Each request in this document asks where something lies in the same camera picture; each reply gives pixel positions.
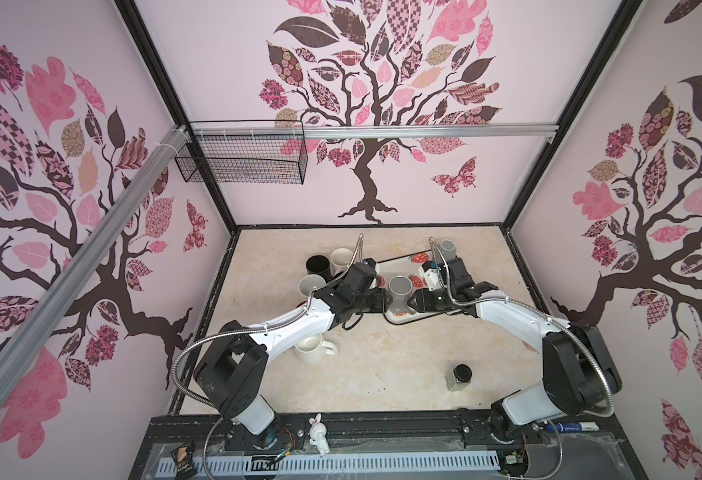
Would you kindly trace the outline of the black mug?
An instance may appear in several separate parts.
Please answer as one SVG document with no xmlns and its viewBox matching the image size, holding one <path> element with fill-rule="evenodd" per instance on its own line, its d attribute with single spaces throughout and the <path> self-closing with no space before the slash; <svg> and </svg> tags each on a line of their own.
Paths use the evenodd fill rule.
<svg viewBox="0 0 702 480">
<path fill-rule="evenodd" d="M 325 281 L 332 279 L 330 260 L 323 255 L 313 255 L 305 262 L 305 268 L 309 275 L 318 275 Z"/>
</svg>

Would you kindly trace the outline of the small grey mug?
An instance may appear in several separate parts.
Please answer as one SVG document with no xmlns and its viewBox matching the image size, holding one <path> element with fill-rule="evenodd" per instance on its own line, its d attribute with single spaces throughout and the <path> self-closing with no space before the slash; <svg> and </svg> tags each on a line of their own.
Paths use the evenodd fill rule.
<svg viewBox="0 0 702 480">
<path fill-rule="evenodd" d="M 457 257 L 456 244 L 449 239 L 443 239 L 438 244 L 440 252 L 446 261 L 450 261 Z"/>
</svg>

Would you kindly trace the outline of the tall grey mug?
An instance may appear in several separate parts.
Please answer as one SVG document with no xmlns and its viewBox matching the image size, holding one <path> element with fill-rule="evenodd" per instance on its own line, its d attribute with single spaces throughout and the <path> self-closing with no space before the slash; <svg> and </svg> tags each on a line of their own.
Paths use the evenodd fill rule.
<svg viewBox="0 0 702 480">
<path fill-rule="evenodd" d="M 410 314 L 408 300 L 414 292 L 410 278 L 402 275 L 392 277 L 388 283 L 388 291 L 390 295 L 388 312 L 394 316 Z"/>
</svg>

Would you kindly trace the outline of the white round mug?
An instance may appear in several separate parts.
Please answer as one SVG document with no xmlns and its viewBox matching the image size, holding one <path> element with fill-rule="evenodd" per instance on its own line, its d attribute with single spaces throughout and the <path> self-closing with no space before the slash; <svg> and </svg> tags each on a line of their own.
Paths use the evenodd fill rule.
<svg viewBox="0 0 702 480">
<path fill-rule="evenodd" d="M 306 337 L 294 346 L 296 358 L 308 365 L 319 364 L 326 356 L 334 356 L 338 353 L 339 347 L 326 340 L 322 334 Z"/>
</svg>

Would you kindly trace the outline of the cream mug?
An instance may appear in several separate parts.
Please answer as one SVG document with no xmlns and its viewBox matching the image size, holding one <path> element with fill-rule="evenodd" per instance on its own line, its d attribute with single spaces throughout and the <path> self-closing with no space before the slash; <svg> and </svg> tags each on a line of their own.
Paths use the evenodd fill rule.
<svg viewBox="0 0 702 480">
<path fill-rule="evenodd" d="M 298 282 L 298 290 L 303 297 L 309 299 L 326 285 L 327 281 L 321 275 L 308 274 Z"/>
</svg>

